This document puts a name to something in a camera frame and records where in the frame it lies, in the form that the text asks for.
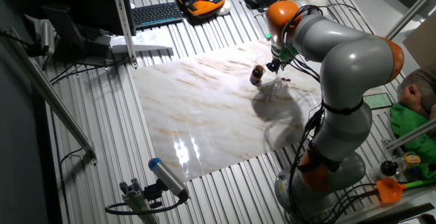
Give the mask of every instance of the black keyboard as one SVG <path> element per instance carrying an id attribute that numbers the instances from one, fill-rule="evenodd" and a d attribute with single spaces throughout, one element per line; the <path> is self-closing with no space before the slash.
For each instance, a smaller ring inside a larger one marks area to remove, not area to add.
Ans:
<path id="1" fill-rule="evenodd" d="M 179 22 L 183 19 L 183 13 L 177 3 L 161 3 L 137 7 L 131 10 L 134 15 L 136 28 L 156 27 L 168 23 Z"/>

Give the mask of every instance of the metal grating floor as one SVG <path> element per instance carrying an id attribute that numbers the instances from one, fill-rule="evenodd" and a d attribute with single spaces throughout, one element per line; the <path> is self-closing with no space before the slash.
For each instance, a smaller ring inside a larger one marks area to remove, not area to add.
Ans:
<path id="1" fill-rule="evenodd" d="M 174 0 L 131 0 L 140 7 Z M 201 25 L 191 26 L 186 20 L 164 26 L 174 42 L 174 53 L 167 50 L 146 51 L 138 55 L 140 67 L 212 50 L 250 42 L 267 33 L 265 17 L 257 11 L 248 10 L 239 0 L 230 0 L 231 14 L 203 20 Z M 354 5 L 352 0 L 328 0 L 329 3 Z M 338 21 L 349 27 L 369 32 L 370 28 L 349 9 L 335 8 Z M 49 79 L 54 78 L 66 66 L 50 66 Z M 77 70 L 87 67 L 77 65 Z M 397 86 L 402 77 L 385 86 L 391 100 L 398 101 Z M 67 189 L 67 205 L 71 223 L 141 223 L 138 217 L 114 216 L 104 212 L 104 206 L 122 202 L 119 183 L 137 178 L 142 186 L 155 183 L 154 174 L 148 169 L 150 158 L 155 156 L 146 121 L 138 104 L 130 65 L 118 68 L 86 71 L 70 76 L 55 85 L 69 111 L 76 117 L 86 135 L 92 139 L 97 151 L 98 164 L 90 165 L 83 152 L 65 160 L 63 174 Z M 50 136 L 55 165 L 67 153 L 80 146 L 48 109 Z M 373 167 L 388 157 L 382 152 L 382 138 L 392 139 L 388 110 L 373 115 L 373 127 L 367 141 L 357 150 L 367 167 Z M 289 223 L 290 217 L 275 199 L 273 183 L 275 176 L 290 166 L 294 157 L 292 147 L 260 155 L 211 174 L 186 182 L 191 200 L 175 210 L 158 214 L 161 223 Z M 59 169 L 59 196 L 63 222 L 67 212 L 62 196 Z M 163 196 L 163 205 L 176 202 L 171 193 Z M 339 220 L 368 212 L 378 206 L 376 199 L 364 199 L 354 204 Z"/>

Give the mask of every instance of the white marble board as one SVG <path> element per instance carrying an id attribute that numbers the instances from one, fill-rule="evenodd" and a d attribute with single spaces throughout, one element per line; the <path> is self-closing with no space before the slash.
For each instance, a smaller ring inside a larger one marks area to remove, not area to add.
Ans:
<path id="1" fill-rule="evenodd" d="M 252 85 L 254 65 L 270 60 L 262 39 L 134 70 L 157 157 L 190 180 L 299 141 L 320 85 L 292 67 L 279 72 L 290 82 L 266 71 L 262 86 Z"/>

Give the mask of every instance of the white paper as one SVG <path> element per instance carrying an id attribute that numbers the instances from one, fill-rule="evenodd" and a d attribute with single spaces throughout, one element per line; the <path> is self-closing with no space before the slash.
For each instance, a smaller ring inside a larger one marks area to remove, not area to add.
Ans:
<path id="1" fill-rule="evenodd" d="M 156 29 L 136 33 L 131 37 L 135 51 L 165 50 L 173 48 L 170 32 L 167 29 Z M 127 52 L 124 36 L 113 37 L 110 40 L 113 53 Z"/>

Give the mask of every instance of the smartphone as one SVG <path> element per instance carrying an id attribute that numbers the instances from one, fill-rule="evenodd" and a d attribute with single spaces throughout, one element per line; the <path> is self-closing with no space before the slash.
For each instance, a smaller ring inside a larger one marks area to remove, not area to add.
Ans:
<path id="1" fill-rule="evenodd" d="M 392 102 L 389 99 L 389 95 L 387 93 L 376 94 L 376 95 L 365 95 L 363 97 L 363 101 L 368 104 L 371 109 L 380 109 L 380 108 L 390 108 L 392 106 Z"/>

